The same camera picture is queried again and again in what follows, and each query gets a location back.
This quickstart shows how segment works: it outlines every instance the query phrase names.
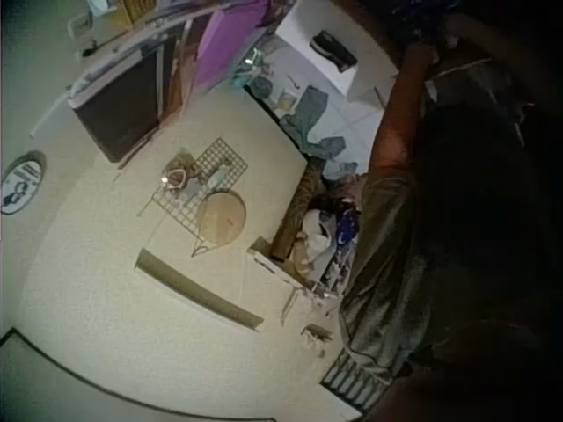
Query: round cutting board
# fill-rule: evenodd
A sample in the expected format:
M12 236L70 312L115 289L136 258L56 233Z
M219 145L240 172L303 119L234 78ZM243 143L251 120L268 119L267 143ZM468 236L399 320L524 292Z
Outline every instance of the round cutting board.
M202 238L216 245L229 244L243 231L246 208L232 193L211 193L201 202L195 217Z

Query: person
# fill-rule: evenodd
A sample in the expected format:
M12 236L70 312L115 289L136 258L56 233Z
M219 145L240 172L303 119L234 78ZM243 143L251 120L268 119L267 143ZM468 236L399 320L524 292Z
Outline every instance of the person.
M560 115L557 84L527 47L464 15L445 26L510 69L538 108ZM536 410L537 401L522 400L551 385L537 344L560 278L540 184L514 127L494 109L438 106L420 121L434 58L429 44L406 48L371 151L340 305L348 354L391 385L363 420L505 418L507 408ZM446 345L442 360L436 345ZM441 369L414 370L398 386L406 362L428 348L427 361Z

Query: white tile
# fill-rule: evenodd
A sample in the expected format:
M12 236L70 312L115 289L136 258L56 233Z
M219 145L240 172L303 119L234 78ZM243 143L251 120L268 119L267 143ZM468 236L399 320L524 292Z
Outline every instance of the white tile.
M342 130L347 125L336 109L330 104L327 105L325 112L318 120L317 124L309 132L309 137L320 141L328 136L334 136L334 133Z
M364 117L354 123L351 128L356 132L358 140L364 143L371 149L373 141L376 137L377 129L383 118L384 111L380 110L377 113L373 113L369 116Z
M336 132L333 136L342 136L346 140L346 149L338 154L334 161L337 163L358 163L356 172L358 174L364 173L369 161L369 146L358 138L356 132L351 127Z
M331 96L329 101L348 123L358 121L369 114L381 110L381 103L375 90L366 92L356 101L350 102L344 96Z

